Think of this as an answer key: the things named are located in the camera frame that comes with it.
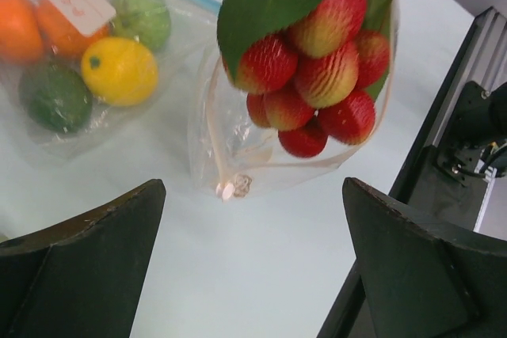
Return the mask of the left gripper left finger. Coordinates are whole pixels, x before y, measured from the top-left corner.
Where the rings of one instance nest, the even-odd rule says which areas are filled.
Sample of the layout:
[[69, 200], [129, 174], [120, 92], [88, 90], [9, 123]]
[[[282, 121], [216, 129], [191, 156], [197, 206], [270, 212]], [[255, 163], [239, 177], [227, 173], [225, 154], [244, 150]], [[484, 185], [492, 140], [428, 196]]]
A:
[[152, 179], [43, 230], [1, 243], [3, 337], [128, 337], [166, 188]]

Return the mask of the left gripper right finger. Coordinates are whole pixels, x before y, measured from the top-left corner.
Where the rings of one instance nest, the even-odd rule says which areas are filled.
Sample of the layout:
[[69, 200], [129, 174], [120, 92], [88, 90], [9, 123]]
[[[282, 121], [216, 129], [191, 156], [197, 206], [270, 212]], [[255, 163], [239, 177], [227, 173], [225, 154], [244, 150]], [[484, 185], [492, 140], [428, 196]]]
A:
[[378, 337], [504, 337], [506, 243], [348, 177], [343, 203]]

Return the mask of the polka dot strawberry bag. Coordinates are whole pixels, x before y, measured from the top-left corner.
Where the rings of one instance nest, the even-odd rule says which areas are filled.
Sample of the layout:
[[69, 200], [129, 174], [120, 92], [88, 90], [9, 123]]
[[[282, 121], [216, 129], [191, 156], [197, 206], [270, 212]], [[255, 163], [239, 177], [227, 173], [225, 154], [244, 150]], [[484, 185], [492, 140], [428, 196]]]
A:
[[398, 4], [393, 0], [388, 28], [390, 66], [375, 98], [372, 133], [354, 146], [329, 139], [323, 152], [307, 159], [288, 154], [275, 130], [252, 123], [246, 94], [230, 83], [219, 45], [206, 52], [200, 65], [199, 93], [189, 122], [189, 156], [195, 183], [226, 201], [290, 187], [337, 169], [372, 137], [383, 120], [391, 91], [397, 34]]

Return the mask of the fake strawberry bunch with leaves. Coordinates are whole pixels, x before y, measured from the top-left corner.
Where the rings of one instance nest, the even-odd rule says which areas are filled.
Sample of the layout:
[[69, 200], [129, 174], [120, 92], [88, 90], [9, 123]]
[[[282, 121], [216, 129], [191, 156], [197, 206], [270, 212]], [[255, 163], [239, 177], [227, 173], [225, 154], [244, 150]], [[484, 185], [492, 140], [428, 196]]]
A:
[[363, 143], [390, 66], [393, 0], [222, 0], [217, 40], [254, 125], [313, 158]]

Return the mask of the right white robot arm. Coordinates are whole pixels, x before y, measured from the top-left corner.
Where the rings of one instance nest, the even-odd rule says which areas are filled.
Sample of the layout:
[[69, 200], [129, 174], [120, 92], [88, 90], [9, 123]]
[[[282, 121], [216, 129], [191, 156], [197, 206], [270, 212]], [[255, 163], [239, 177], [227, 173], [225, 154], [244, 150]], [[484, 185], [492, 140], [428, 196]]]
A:
[[480, 231], [494, 189], [506, 183], [506, 84], [461, 91], [425, 174], [428, 211]]

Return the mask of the blue zip citrus bag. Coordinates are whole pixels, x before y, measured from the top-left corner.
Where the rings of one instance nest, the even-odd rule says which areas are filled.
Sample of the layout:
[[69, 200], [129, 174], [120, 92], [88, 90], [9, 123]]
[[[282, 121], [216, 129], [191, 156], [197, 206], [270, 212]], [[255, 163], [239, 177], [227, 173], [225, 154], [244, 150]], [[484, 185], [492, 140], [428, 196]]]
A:
[[1, 0], [1, 126], [25, 154], [76, 156], [154, 108], [183, 139], [215, 42], [212, 0]]

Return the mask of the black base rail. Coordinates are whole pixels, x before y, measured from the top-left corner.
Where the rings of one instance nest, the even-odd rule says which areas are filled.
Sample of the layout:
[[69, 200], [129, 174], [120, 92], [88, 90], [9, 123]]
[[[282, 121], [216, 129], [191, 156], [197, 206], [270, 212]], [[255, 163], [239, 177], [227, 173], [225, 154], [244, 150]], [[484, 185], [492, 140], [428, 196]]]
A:
[[[468, 82], [476, 82], [487, 91], [506, 84], [506, 18], [495, 8], [480, 13], [472, 22], [410, 152], [386, 194], [436, 218], [428, 211], [428, 202], [423, 195], [425, 174], [433, 162], [433, 147], [440, 142], [459, 95]], [[475, 233], [506, 243], [506, 183], [494, 189], [480, 231]], [[319, 335], [378, 337], [357, 260]]]

